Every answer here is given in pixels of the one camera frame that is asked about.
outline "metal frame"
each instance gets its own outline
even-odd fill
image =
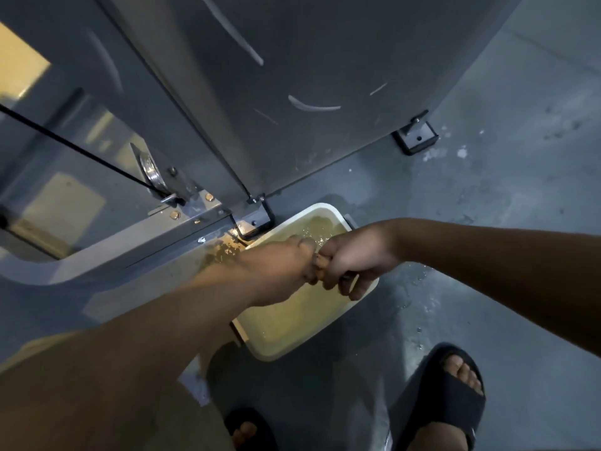
[[[18,283],[49,286],[81,276],[123,269],[229,216],[202,190],[185,205],[158,208],[147,219],[58,261],[34,263],[0,247],[0,275]]]

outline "black slide sandal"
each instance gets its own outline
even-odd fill
[[[257,426],[257,433],[237,447],[237,451],[278,451],[269,424],[254,408],[239,408],[223,420],[230,436],[246,421]]]
[[[470,366],[486,394],[480,371],[465,351],[451,344],[435,348],[425,366],[417,402],[401,434],[397,450],[407,449],[418,429],[432,422],[458,427],[465,433],[468,450],[474,448],[486,398],[443,369],[444,361],[451,355],[461,357],[463,362]]]

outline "black cable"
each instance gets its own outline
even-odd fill
[[[146,188],[157,192],[159,194],[159,196],[163,196],[163,197],[167,196],[161,190],[155,188],[154,186],[146,183],[143,180],[140,180],[138,177],[134,177],[133,175],[126,173],[125,171],[122,171],[121,169],[117,168],[116,166],[113,166],[112,164],[110,164],[108,161],[104,161],[102,158],[99,158],[96,155],[84,150],[83,148],[79,147],[78,145],[75,145],[74,143],[72,143],[71,141],[66,140],[64,137],[61,137],[61,136],[57,135],[56,133],[50,131],[48,128],[44,128],[42,125],[38,125],[37,123],[29,120],[28,118],[23,117],[21,114],[14,112],[12,109],[7,108],[3,104],[0,104],[0,111],[5,113],[9,117],[15,119],[16,121],[19,121],[22,124],[27,125],[28,127],[33,128],[34,130],[42,133],[43,135],[51,137],[56,142],[62,143],[63,145],[71,148],[72,150],[76,151],[77,153],[80,153],[81,155],[83,155],[87,158],[90,158],[91,160],[94,160],[95,162],[101,164],[102,166],[106,166],[107,168],[115,171],[116,173],[121,174],[124,177],[127,177],[129,180],[139,183],[140,185],[144,185]]]

